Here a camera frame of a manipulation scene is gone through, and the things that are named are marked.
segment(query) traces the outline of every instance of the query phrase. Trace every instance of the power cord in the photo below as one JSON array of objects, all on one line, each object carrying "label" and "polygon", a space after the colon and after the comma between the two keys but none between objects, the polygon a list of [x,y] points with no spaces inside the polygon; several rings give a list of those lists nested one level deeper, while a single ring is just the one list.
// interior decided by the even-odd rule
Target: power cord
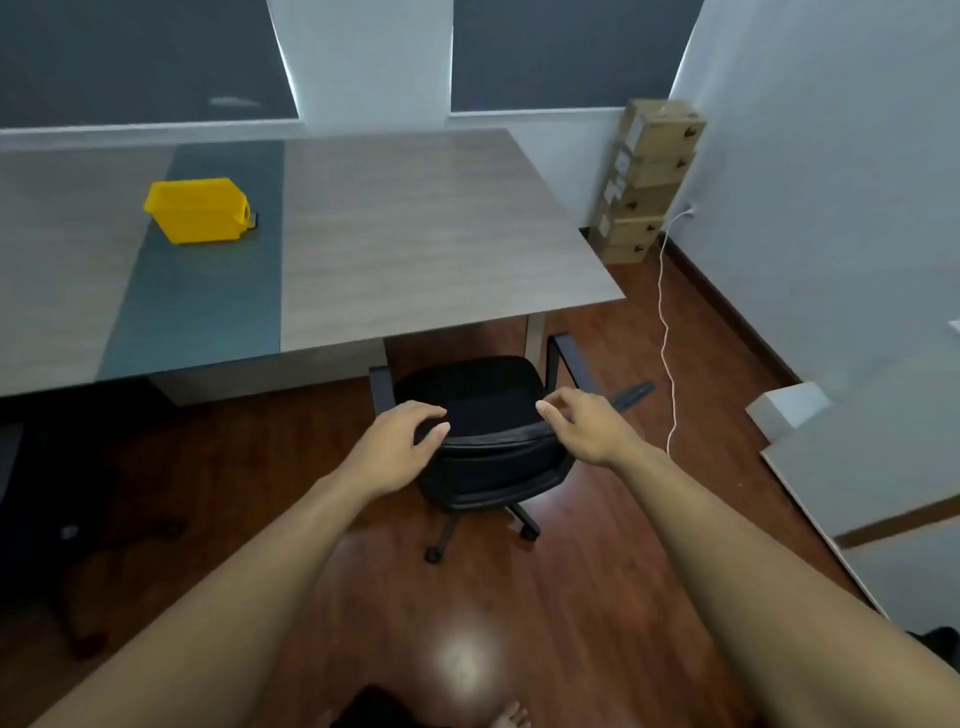
[{"label": "power cord", "polygon": [[663,230],[663,243],[660,245],[660,272],[657,275],[657,313],[660,316],[660,323],[663,324],[663,345],[660,347],[660,361],[663,362],[663,369],[666,371],[667,378],[670,380],[670,412],[673,415],[673,425],[666,436],[666,456],[671,460],[673,455],[670,453],[670,442],[673,440],[673,433],[677,431],[677,382],[670,372],[670,366],[666,363],[666,340],[670,335],[670,325],[663,318],[663,253],[666,251],[667,241],[670,239],[670,228],[675,222],[685,215],[693,217],[696,214],[696,208],[688,206],[683,212],[674,215],[670,222],[666,224]]}]

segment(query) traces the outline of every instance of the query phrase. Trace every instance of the dark roller blind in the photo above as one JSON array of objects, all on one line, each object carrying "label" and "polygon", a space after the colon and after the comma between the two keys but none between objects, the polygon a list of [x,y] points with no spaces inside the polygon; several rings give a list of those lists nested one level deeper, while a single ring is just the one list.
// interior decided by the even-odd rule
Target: dark roller blind
[{"label": "dark roller blind", "polygon": [[703,0],[454,0],[453,111],[670,93]]},{"label": "dark roller blind", "polygon": [[10,0],[0,127],[297,118],[266,0]]}]

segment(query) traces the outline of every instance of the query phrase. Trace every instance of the chair armrest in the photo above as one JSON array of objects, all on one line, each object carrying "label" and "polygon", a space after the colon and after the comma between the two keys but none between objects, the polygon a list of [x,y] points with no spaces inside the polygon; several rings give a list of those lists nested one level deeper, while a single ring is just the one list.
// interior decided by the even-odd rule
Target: chair armrest
[{"label": "chair armrest", "polygon": [[555,333],[546,339],[546,391],[553,392],[557,388],[557,373],[560,369],[560,359],[564,360],[566,370],[570,372],[577,389],[592,394],[600,394],[587,362],[580,355],[580,350],[568,333]]},{"label": "chair armrest", "polygon": [[389,367],[370,367],[370,393],[373,396],[373,412],[379,415],[396,407],[394,379]]}]

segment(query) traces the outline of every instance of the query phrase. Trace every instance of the black office chair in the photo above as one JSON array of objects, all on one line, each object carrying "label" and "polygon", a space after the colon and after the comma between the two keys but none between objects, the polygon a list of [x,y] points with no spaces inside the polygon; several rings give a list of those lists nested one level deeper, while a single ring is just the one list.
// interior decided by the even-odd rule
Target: black office chair
[{"label": "black office chair", "polygon": [[[568,333],[547,338],[546,385],[522,356],[490,356],[415,372],[396,386],[387,367],[370,370],[377,414],[398,402],[418,400],[446,408],[450,434],[417,483],[432,504],[449,514],[444,534],[424,558],[437,564],[465,511],[507,508],[522,523],[520,536],[535,541],[540,527],[519,504],[564,482],[573,466],[553,430],[534,404],[556,389],[560,359],[574,384],[598,392],[593,377]],[[639,384],[611,400],[618,412],[654,389]],[[436,422],[420,426],[419,442]]]}]

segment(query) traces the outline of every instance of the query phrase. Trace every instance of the stack of cardboard boxes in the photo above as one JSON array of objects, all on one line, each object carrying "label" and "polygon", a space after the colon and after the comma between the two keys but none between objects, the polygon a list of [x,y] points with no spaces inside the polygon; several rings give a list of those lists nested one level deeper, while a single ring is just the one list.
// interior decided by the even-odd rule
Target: stack of cardboard boxes
[{"label": "stack of cardboard boxes", "polygon": [[640,262],[653,247],[706,124],[684,101],[627,105],[589,234],[603,262]]}]

